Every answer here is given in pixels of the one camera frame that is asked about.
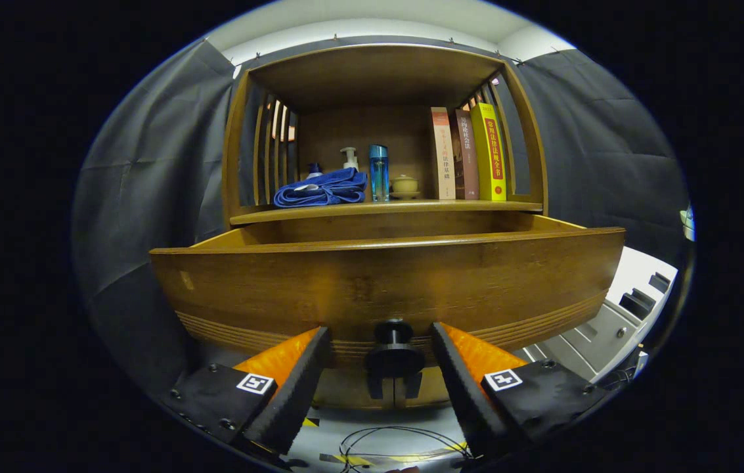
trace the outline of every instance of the screw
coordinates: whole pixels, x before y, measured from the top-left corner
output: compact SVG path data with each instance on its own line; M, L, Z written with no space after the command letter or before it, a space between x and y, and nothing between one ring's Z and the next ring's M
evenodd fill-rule
M225 417L219 420L219 425L224 429L234 430L234 423L232 423L229 419Z

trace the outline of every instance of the red book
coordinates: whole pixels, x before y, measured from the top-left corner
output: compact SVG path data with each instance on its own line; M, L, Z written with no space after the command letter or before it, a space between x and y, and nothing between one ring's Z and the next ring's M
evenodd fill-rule
M471 114L465 110L450 112L450 140L453 143L456 198L479 200L479 166L474 149L474 130Z

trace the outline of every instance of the open drawer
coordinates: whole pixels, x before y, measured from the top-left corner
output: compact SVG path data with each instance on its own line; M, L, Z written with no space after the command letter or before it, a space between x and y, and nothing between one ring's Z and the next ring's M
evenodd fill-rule
M623 237L521 212L390 212L254 223L150 258L196 338L258 353L326 326L334 366L360 368L374 326L400 317L432 366L433 321L514 350L590 320Z

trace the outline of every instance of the wire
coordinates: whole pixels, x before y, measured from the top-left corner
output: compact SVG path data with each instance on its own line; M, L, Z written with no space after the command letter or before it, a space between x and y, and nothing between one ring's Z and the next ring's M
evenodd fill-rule
M473 455L468 453L468 450L456 443L452 438L447 437L447 435L439 434L438 432L434 432L432 430L427 430L425 428L415 428L415 427L404 427L404 426L397 426L397 425L391 425L386 427L372 427L372 428L363 428L357 431L354 431L351 434L348 434L345 438L342 439L342 442L339 443L339 454L343 455L343 458L345 459L345 463L343 464L342 471L340 473L348 473L348 471L356 471L357 473L360 473L360 470L357 470L356 465L351 464L351 460L349 459L349 454L351 454L351 449L354 448L355 445L357 445L360 440L363 440L363 438L368 437L371 434L374 434L376 432L379 432L381 430L385 429L391 429L391 430L402 430L405 432L412 432L413 434L420 434L424 435L425 437L433 438L434 440L437 440L438 442L442 443L444 446L446 446L449 449L452 449L453 451L457 452L459 455L462 455L462 457L465 458L465 460L469 460L473 458ZM349 438L360 434L365 433L361 435L359 438L354 440L351 445L347 446L347 449L343 451L343 447L345 447L345 442L348 441ZM447 452L441 452L434 455L417 455L417 456L424 456L426 458L434 458L441 455L446 455ZM389 457L398 457L398 456L413 456L413 455L384 455L384 454L357 454L354 455L368 455L368 456L389 456Z
M628 374L629 369L633 369L632 374ZM602 386L603 389L608 389L609 387L614 386L614 384L630 382L631 380L634 379L634 373L635 373L634 371L636 371L636 369L637 369L637 366L629 366L628 368L625 368L625 369L615 369L614 371L611 371L611 373L617 374L617 378L619 379L616 381L613 381L612 383L608 383L605 386Z

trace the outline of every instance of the saucer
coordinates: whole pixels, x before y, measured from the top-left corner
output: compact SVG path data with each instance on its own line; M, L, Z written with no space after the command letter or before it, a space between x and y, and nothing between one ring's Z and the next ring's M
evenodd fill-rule
M408 200L409 198L416 198L421 195L421 191L416 192L390 192L389 197L400 198L401 200Z

